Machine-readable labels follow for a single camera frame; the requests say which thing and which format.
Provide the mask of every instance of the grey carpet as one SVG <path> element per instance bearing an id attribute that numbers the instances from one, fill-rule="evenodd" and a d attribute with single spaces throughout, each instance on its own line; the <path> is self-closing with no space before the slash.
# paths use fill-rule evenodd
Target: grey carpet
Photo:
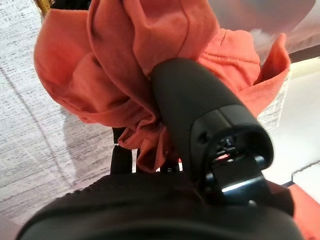
<path id="1" fill-rule="evenodd" d="M 32 0 L 0 1 L 0 214 L 22 224 L 56 197 L 110 172 L 112 130 L 55 103 L 34 71 L 41 27 Z M 279 122 L 286 85 L 260 120 Z"/>

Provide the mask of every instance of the fabric fold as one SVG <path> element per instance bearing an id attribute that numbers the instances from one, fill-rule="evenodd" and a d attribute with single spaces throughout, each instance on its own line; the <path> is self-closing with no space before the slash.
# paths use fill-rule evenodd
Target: fabric fold
<path id="1" fill-rule="evenodd" d="M 281 35 L 261 69 L 250 34 L 219 29 L 206 0 L 93 0 L 89 11 L 49 11 L 34 65 L 50 96 L 82 121 L 126 127 L 119 144 L 140 148 L 137 164 L 154 172 L 178 156 L 154 100 L 153 67 L 198 61 L 257 116 L 289 70 L 284 42 Z"/>

